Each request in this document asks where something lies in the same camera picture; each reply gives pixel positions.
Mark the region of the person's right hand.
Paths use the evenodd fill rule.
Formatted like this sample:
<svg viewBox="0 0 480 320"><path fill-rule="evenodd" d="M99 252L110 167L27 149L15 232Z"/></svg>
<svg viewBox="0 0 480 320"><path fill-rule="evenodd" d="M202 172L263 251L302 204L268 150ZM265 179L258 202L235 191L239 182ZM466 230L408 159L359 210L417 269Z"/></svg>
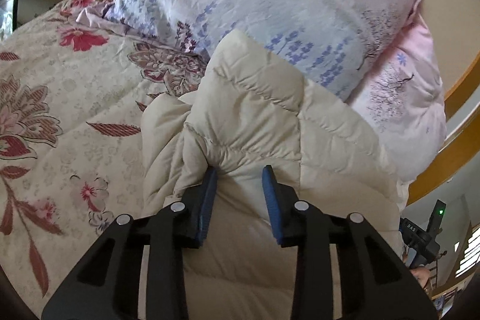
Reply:
<svg viewBox="0 0 480 320"><path fill-rule="evenodd" d="M421 266L410 269L410 272L412 273L416 281L420 284L420 286L425 289L430 280L431 271L428 268Z"/></svg>

